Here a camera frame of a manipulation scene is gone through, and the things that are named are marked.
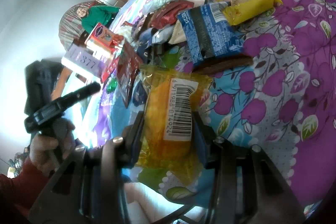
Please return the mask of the operator left hand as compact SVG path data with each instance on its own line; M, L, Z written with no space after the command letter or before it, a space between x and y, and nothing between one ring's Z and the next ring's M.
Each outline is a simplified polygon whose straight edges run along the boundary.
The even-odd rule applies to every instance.
M73 135L75 126L71 121L65 118L60 118L52 125L52 128L64 138L61 141L58 141L58 139L49 136L36 134L31 141L29 153L29 159L33 166L47 177L52 171L58 169L57 165L55 165L50 157L51 153L56 148L60 148L62 151L62 159L64 160L76 146Z

